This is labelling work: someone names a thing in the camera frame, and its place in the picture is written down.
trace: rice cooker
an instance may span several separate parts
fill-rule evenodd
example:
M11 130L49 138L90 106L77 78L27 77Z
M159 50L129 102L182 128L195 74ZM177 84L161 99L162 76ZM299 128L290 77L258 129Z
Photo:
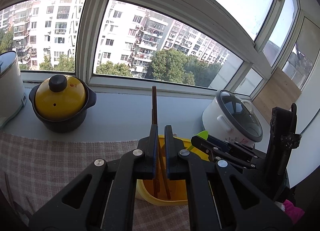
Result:
M253 104L227 90L219 90L204 110L202 122L208 133L220 140L252 147L262 140L262 127Z
M17 53L0 54L0 129L25 106L24 91Z

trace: white container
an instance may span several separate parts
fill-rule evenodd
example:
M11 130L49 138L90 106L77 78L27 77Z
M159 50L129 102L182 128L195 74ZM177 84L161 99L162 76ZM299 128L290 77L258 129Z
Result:
M26 104L17 53L0 55L0 129Z
M248 100L227 90L219 90L202 113L208 133L222 141L239 142L252 147L262 140L262 127Z

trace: metal bolt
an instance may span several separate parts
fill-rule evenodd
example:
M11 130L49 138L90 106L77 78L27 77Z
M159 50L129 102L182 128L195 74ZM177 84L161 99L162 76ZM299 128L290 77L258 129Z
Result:
M187 149L182 149L181 151L179 151L179 153L182 156L188 156L190 154L190 151L188 151Z
M135 149L132 153L134 156L140 156L143 152L141 149Z
M96 160L94 161L94 164L95 164L97 167L100 167L100 166L102 166L102 165L104 164L104 160L101 159L101 158L96 159Z
M221 168L225 168L226 166L228 166L228 162L226 162L225 160L220 160L218 161L218 166L220 166Z

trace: checkered cloth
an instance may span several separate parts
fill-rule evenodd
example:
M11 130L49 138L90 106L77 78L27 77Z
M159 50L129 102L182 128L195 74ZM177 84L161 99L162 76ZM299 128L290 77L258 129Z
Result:
M118 159L137 144L43 141L0 132L0 188L9 200L6 173L13 200L32 214L95 159ZM136 199L133 230L181 231L189 229L188 218L188 206L158 207Z

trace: yellow container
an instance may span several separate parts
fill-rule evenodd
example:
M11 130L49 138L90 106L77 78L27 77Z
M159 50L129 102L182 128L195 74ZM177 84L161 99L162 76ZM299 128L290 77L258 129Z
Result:
M178 138L183 141L184 147L191 152L199 155L203 160L209 160L208 155L200 151L199 149L191 145L189 139ZM160 146L164 146L164 135L159 135ZM148 201L156 206L179 206L188 204L187 190L185 180L168 180L169 190L171 194L171 200L168 200L167 194L164 188L164 182L161 171L159 171L160 192L158 198L155 198L153 194L153 180L137 180L136 198Z

